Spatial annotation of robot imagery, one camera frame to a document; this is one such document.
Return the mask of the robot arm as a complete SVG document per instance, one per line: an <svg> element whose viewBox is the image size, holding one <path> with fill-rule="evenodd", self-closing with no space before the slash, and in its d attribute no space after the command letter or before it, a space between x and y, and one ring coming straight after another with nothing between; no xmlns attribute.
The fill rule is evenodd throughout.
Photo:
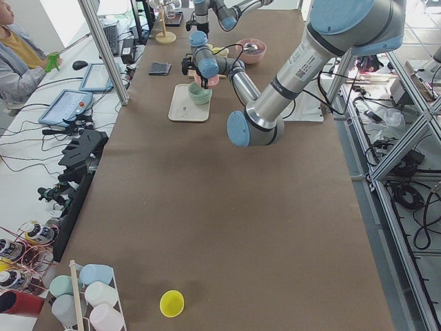
<svg viewBox="0 0 441 331"><path fill-rule="evenodd" d="M302 39L270 84L259 91L243 62L212 53L207 43L208 14L214 11L220 27L235 28L249 10L269 1L243 1L228 8L223 1L195 1L196 31L189 36L194 70L207 81L227 76L245 107L227 120L229 140L239 147L268 146L284 132L283 110L316 77L325 64L347 52L368 56L402 45L405 1L313 1Z"/></svg>
<svg viewBox="0 0 441 331"><path fill-rule="evenodd" d="M236 27L242 16L272 3L272 0L242 1L228 7L222 0L194 1L194 12L185 27L188 32L195 26L198 31L209 34L209 11L212 10L221 29L229 32Z"/></svg>

